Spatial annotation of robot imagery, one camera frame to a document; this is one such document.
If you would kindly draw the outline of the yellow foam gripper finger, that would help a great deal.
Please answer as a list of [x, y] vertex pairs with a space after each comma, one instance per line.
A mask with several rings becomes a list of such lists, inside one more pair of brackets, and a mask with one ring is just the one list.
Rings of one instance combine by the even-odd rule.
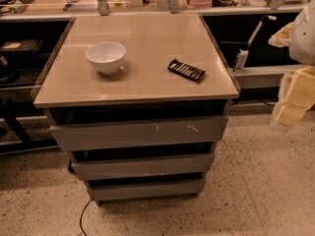
[[278, 98], [270, 125], [275, 131], [286, 133], [315, 105], [315, 67], [285, 73]]
[[293, 23], [288, 23], [287, 25], [279, 29], [269, 38], [268, 43], [278, 48], [289, 47], [292, 25]]

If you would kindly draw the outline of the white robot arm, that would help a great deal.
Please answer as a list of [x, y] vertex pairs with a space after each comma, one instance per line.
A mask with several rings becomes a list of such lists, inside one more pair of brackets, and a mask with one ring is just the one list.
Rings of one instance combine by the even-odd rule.
[[281, 80], [271, 127], [286, 133], [315, 105], [315, 0], [311, 0], [292, 23], [277, 31], [269, 43], [288, 47], [289, 57], [305, 68], [285, 73]]

